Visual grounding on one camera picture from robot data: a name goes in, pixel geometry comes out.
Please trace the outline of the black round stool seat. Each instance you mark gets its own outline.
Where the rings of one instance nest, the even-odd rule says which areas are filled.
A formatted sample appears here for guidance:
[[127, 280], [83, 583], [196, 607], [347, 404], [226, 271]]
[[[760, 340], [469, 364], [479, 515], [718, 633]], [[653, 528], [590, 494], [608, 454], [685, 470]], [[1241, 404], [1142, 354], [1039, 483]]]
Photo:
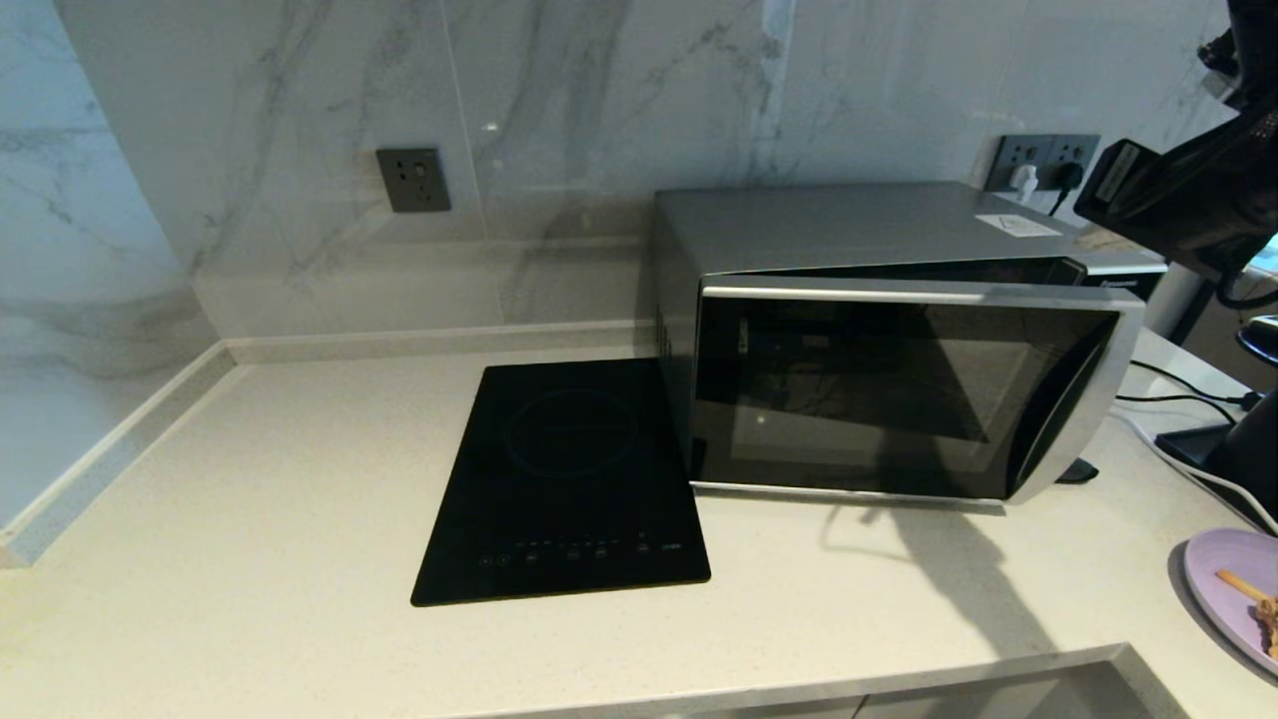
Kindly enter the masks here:
[[1278, 314], [1254, 315], [1241, 324], [1235, 340], [1252, 358], [1278, 368]]

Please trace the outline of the white paper sticker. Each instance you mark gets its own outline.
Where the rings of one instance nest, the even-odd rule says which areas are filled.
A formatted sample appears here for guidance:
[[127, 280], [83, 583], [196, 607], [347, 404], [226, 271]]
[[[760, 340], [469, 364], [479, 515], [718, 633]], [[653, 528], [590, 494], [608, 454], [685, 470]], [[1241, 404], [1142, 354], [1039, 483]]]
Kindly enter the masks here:
[[1013, 238], [1059, 238], [1062, 232], [1047, 227], [1043, 223], [1033, 222], [1031, 218], [1021, 215], [975, 215], [979, 222], [990, 225], [997, 231], [1006, 232]]

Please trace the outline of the dark door frame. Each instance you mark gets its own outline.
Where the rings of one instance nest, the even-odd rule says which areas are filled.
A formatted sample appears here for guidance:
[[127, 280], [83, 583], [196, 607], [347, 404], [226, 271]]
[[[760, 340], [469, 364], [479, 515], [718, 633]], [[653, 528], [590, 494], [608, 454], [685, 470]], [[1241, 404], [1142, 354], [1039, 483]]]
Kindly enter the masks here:
[[1214, 284], [1169, 264], [1146, 301], [1145, 326], [1169, 344], [1204, 345], [1229, 335], [1228, 312], [1215, 301]]

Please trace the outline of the black induction cooktop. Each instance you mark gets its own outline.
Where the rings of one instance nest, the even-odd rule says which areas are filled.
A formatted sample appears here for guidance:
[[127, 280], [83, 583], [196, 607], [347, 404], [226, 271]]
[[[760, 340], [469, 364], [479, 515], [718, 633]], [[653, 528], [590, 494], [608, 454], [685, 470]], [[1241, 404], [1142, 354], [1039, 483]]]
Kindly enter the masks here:
[[656, 359], [484, 369], [412, 605], [711, 577]]

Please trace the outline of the grey wall socket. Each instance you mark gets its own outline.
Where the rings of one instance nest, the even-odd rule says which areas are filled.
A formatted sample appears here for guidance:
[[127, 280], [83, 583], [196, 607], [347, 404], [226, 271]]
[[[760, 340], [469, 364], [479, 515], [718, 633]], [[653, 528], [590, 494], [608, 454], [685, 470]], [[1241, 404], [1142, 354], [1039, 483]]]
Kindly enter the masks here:
[[438, 149], [374, 149], [374, 160], [394, 213], [447, 213], [452, 209]]
[[1049, 149], [1042, 156], [1042, 163], [1036, 170], [1039, 189], [1042, 192], [1056, 190], [1056, 172], [1059, 165], [1076, 161], [1082, 165], [1085, 172], [1090, 169], [1091, 156], [1095, 155], [1100, 135], [1051, 135]]
[[1010, 172], [1019, 163], [1042, 163], [1042, 156], [1049, 149], [1051, 135], [1003, 135], [999, 138], [993, 160], [987, 169], [982, 189], [988, 193], [1013, 193], [1010, 186]]

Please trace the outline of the yellow french fry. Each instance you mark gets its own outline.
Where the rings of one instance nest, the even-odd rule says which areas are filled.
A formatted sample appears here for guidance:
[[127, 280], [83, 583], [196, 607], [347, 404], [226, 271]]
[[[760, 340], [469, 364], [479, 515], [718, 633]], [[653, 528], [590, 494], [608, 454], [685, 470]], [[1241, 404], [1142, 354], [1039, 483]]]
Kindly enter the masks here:
[[1231, 572], [1231, 570], [1217, 570], [1217, 577], [1222, 579], [1228, 586], [1235, 587], [1235, 590], [1242, 593], [1242, 595], [1249, 596], [1252, 602], [1269, 602], [1272, 599], [1268, 593], [1263, 593], [1260, 587], [1254, 586], [1237, 576], [1237, 573]]

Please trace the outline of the black glass microwave door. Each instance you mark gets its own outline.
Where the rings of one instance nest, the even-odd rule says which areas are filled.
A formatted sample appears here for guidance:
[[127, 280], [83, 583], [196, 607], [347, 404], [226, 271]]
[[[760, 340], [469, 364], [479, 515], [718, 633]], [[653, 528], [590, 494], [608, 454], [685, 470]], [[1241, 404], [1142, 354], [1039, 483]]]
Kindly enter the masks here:
[[708, 278], [691, 478], [758, 494], [1022, 504], [1095, 435], [1144, 310], [1099, 287]]

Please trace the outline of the purple plate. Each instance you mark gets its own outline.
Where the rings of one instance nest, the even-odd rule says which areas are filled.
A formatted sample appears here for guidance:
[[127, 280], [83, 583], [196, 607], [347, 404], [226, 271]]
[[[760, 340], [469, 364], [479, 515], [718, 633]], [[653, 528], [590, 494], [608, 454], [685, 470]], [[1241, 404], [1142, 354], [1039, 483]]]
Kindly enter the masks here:
[[1278, 679], [1270, 633], [1256, 618], [1258, 600], [1222, 579], [1231, 573], [1265, 596], [1278, 596], [1278, 538], [1238, 527], [1213, 527], [1186, 541], [1182, 568], [1205, 617], [1235, 649]]

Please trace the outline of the silver microwave oven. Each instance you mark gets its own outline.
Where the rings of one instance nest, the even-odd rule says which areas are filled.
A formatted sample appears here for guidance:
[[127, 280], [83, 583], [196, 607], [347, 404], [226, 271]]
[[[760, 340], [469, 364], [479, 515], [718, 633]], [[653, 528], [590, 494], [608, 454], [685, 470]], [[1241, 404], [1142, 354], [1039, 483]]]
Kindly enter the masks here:
[[[1021, 215], [1062, 236], [1013, 238], [975, 215]], [[1108, 259], [1065, 223], [956, 183], [658, 192], [647, 275], [661, 369], [690, 478], [689, 391], [698, 301], [708, 278], [1045, 284], [1125, 290], [1141, 300], [1105, 278]]]

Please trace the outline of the flat black appliance base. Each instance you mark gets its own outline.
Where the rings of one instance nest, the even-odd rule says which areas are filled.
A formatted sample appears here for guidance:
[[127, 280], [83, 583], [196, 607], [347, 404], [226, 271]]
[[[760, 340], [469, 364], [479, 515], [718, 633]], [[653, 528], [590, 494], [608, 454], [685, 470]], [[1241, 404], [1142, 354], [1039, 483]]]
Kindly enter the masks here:
[[1190, 465], [1214, 476], [1226, 476], [1226, 441], [1233, 427], [1215, 424], [1160, 433], [1154, 444], [1164, 453], [1182, 464]]

